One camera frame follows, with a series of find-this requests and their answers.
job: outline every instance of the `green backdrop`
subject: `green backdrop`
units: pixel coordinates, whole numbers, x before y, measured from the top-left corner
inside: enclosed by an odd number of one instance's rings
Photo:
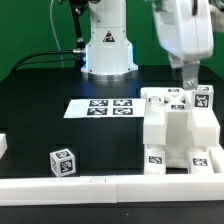
[[[167,53],[160,48],[156,37],[152,7],[144,0],[127,1],[127,34],[135,45],[138,65],[168,64]],[[49,19],[51,0],[0,1],[0,80],[9,74],[22,57],[40,51],[57,50]],[[62,49],[75,48],[75,32],[68,1],[55,4],[54,22]],[[90,38],[89,13],[81,18],[83,36]],[[224,78],[224,34],[214,33],[214,55],[201,64]],[[60,64],[39,65],[59,67]]]

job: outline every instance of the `black table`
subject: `black table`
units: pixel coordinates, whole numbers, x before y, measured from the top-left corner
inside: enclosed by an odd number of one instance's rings
[[[224,82],[201,67],[200,84],[214,86],[223,127]],[[49,153],[69,148],[80,175],[143,172],[143,118],[63,119],[71,99],[139,98],[142,87],[181,87],[168,66],[140,67],[137,78],[102,84],[75,69],[23,69],[0,83],[0,133],[8,150],[0,178],[54,176]],[[220,142],[223,145],[223,133]],[[0,223],[223,223],[224,202],[118,203],[1,207]]]

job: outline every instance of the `black sticker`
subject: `black sticker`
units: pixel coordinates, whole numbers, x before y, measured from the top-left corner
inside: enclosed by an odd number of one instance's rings
[[[98,116],[105,116],[107,115],[107,108],[89,108],[87,111],[87,115],[88,116],[94,116],[94,115],[98,115]]]
[[[113,115],[133,115],[133,108],[113,108]]]
[[[56,156],[58,157],[58,159],[63,159],[70,156],[70,154],[67,151],[62,151],[62,152],[56,153]]]
[[[110,31],[108,31],[107,35],[105,36],[103,42],[115,42],[114,37]]]
[[[208,166],[207,159],[193,159],[195,166]]]
[[[197,90],[198,91],[209,91],[209,87],[208,86],[198,86]]]
[[[114,106],[132,106],[132,100],[114,100]]]
[[[208,108],[209,95],[195,94],[194,106],[199,108]]]
[[[179,89],[168,89],[168,92],[170,92],[170,93],[179,93],[180,90]]]
[[[184,105],[171,105],[172,110],[185,110]]]
[[[54,171],[57,172],[57,164],[53,158],[51,160],[52,160],[52,167],[53,167]]]
[[[107,107],[109,100],[90,100],[90,107]]]
[[[149,163],[162,164],[162,157],[149,156]]]
[[[72,160],[61,162],[61,173],[67,173],[73,170]]]

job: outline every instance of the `white paper sheet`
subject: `white paper sheet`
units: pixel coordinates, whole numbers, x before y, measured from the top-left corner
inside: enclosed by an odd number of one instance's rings
[[[144,117],[145,99],[71,100],[64,118]]]

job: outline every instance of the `black cable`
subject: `black cable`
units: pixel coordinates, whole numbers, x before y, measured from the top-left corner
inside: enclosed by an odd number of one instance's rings
[[[221,12],[224,12],[224,3],[220,0],[213,0],[213,5],[215,5]]]
[[[16,69],[21,67],[21,66],[25,66],[25,65],[42,64],[42,63],[54,63],[54,62],[62,62],[62,61],[73,61],[74,62],[75,60],[79,60],[79,59],[77,59],[77,58],[70,58],[70,59],[63,59],[63,60],[58,59],[58,60],[48,60],[48,61],[33,61],[33,62],[27,62],[27,63],[18,64]]]
[[[28,55],[24,58],[22,58],[21,60],[19,60],[11,69],[11,72],[15,71],[17,69],[17,67],[20,67],[21,64],[23,64],[25,61],[31,59],[31,58],[35,58],[35,57],[39,57],[39,56],[48,56],[48,55],[63,55],[63,54],[73,54],[72,50],[68,50],[68,51],[47,51],[47,52],[39,52],[39,53],[34,53],[31,55]]]

